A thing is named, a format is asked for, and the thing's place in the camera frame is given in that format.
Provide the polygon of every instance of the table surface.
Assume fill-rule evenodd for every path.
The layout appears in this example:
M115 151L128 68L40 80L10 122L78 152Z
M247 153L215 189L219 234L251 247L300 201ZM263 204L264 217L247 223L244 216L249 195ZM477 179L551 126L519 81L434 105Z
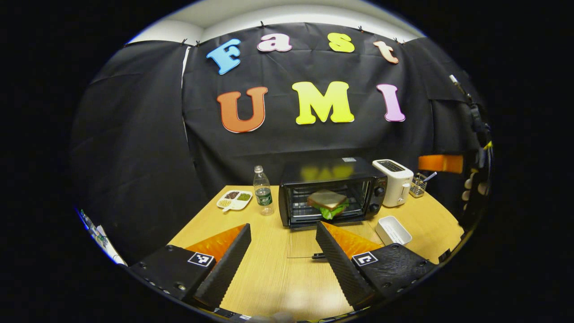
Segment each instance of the table surface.
M252 191L251 186L226 186L169 242L186 248L227 229L249 223L251 244L220 307L247 316L289 311L296 320L317 320L353 311L326 261L312 260L321 252L316 229L283 227L277 209L278 186L272 186L275 212L262 216L251 199L243 210L226 213L216 203L228 190ZM413 237L405 247L432 263L460 242L463 229L430 194L409 196L401 206L381 210L369 220L338 225L383 246L375 232L380 218L394 216Z

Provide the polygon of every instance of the oven window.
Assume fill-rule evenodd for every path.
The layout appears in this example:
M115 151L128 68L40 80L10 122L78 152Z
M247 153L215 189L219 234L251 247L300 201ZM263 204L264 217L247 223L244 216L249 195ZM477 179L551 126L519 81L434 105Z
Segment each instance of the oven window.
M313 218L320 218L321 213L319 210L307 205L307 198L314 192L326 189L338 194L345 195L349 200L349 206L345 211L338 215L344 217L346 215L356 215L363 213L366 207L366 198L369 191L370 182L368 180L361 180L358 182L344 182L344 183L325 183L321 186L304 186L292 187L289 192L288 201L290 213L292 218L305 218L311 220Z

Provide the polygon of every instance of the pink letter i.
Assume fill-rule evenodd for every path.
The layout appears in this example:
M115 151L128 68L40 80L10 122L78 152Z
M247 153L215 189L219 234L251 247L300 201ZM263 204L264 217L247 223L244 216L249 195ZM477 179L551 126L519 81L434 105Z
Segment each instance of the pink letter i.
M382 92L387 106L385 119L387 121L404 121L406 117L401 113L401 107L398 106L397 87L390 84L379 84L377 89Z

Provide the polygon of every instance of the white toaster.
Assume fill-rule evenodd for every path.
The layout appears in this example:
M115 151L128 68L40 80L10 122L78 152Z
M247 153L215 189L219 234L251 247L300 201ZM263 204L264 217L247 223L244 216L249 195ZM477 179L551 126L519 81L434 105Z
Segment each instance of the white toaster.
M409 196L413 171L390 159L374 160L373 166L387 175L387 189L383 205L393 207L404 204Z

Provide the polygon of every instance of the oven knob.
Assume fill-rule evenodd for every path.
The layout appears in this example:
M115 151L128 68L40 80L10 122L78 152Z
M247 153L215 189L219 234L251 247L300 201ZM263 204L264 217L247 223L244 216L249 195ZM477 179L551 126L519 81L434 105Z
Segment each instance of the oven knob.
M382 195L385 194L385 188L384 187L377 187L375 188L375 196L376 197L380 197Z
M381 209L381 206L378 205L378 204L371 204L371 205L369 205L369 212L370 212L370 213L379 212L380 209Z

